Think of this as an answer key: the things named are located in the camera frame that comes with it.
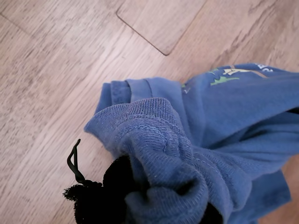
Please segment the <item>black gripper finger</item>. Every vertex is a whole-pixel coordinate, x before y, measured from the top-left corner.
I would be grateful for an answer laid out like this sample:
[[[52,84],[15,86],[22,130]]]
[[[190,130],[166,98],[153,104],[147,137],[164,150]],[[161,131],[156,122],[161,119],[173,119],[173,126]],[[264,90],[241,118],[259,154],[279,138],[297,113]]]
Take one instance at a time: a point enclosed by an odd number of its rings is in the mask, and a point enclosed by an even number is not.
[[[205,224],[223,224],[222,215],[210,203],[208,203],[205,210]]]
[[[78,163],[68,165],[75,174],[75,184],[64,190],[64,197],[74,202],[78,224],[122,224],[127,205],[125,197],[133,192],[133,173],[128,156],[117,158],[103,176],[103,182],[86,180]]]

